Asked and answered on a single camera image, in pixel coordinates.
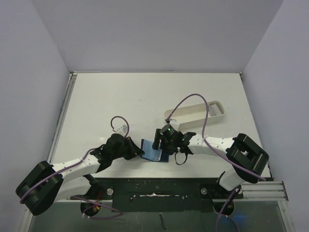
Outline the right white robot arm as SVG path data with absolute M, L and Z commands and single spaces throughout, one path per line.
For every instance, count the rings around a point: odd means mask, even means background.
M 244 182 L 256 184 L 258 181 L 266 181 L 262 172 L 269 155 L 244 133 L 229 138 L 204 137 L 195 132 L 182 133 L 166 124 L 156 129 L 152 149 L 172 154 L 180 152 L 186 156 L 206 154 L 224 159 L 232 168 L 224 171 L 215 185 L 216 194 L 222 198 Z

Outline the blue card holder wallet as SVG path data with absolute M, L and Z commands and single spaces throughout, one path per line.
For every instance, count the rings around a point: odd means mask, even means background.
M 152 141 L 145 139 L 141 140 L 141 149 L 144 152 L 141 158 L 152 162 L 168 162 L 170 154 L 163 152 L 161 149 L 153 149 L 152 145 Z

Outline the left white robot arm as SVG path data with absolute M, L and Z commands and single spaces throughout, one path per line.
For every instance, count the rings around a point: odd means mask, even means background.
M 94 199 L 101 191 L 93 174 L 109 168 L 119 158 L 131 160 L 144 151 L 130 137 L 114 133 L 99 147 L 89 149 L 78 159 L 50 164 L 39 162 L 15 192 L 30 212 L 37 216 L 58 201 L 75 196 Z

